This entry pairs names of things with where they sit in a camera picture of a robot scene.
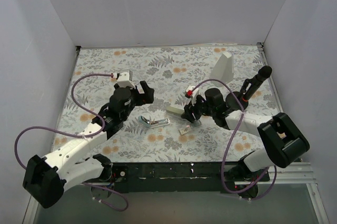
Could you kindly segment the white staple box sleeve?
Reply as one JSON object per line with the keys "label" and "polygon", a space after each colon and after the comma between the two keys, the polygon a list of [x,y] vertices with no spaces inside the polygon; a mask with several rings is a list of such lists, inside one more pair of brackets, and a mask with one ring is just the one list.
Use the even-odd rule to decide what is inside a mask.
{"label": "white staple box sleeve", "polygon": [[180,128],[179,132],[180,132],[181,135],[185,135],[185,134],[189,133],[191,130],[192,129],[191,129],[190,126],[185,126],[183,128]]}

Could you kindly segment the beige stapler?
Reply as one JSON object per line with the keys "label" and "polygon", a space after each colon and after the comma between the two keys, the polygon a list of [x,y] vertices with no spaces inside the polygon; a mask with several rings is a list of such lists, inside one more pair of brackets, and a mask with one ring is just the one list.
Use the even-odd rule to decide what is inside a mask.
{"label": "beige stapler", "polygon": [[[168,106],[168,107],[166,107],[166,112],[170,115],[178,117],[179,119],[183,119],[183,117],[182,117],[182,115],[184,113],[183,109]],[[199,120],[196,120],[194,122],[189,122],[189,123],[192,125],[192,127],[198,127],[202,124]]]}

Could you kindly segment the light blue stapler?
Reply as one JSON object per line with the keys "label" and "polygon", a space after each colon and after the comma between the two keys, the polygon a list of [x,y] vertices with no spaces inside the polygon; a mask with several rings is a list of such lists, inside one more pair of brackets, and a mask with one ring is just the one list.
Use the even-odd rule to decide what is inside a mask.
{"label": "light blue stapler", "polygon": [[146,128],[159,128],[168,126],[171,123],[168,118],[160,120],[149,120],[146,119],[144,116],[139,116],[138,121],[141,125],[143,125]]}

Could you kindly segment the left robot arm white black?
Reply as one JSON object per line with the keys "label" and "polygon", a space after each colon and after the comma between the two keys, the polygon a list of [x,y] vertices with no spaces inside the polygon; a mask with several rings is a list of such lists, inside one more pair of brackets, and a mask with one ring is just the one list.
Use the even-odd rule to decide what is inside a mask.
{"label": "left robot arm white black", "polygon": [[115,84],[108,103],[81,134],[44,157],[34,155],[29,159],[23,187],[43,208],[56,204],[65,191],[78,184],[90,179],[106,182],[111,178],[112,163],[107,157],[96,154],[83,162],[80,159],[122,129],[136,106],[153,103],[154,89],[145,81],[140,84],[142,93],[136,87]]}

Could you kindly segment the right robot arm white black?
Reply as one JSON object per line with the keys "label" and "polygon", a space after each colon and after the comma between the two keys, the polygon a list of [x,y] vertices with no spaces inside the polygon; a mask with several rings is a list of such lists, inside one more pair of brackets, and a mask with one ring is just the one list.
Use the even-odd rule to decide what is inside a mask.
{"label": "right robot arm white black", "polygon": [[309,142],[286,113],[274,116],[243,113],[237,102],[228,105],[217,88],[208,89],[201,96],[197,88],[189,86],[185,96],[190,102],[184,106],[183,119],[194,123],[201,116],[208,116],[221,128],[261,138],[263,148],[242,157],[234,168],[243,180],[253,179],[258,170],[270,166],[286,168],[310,149]]}

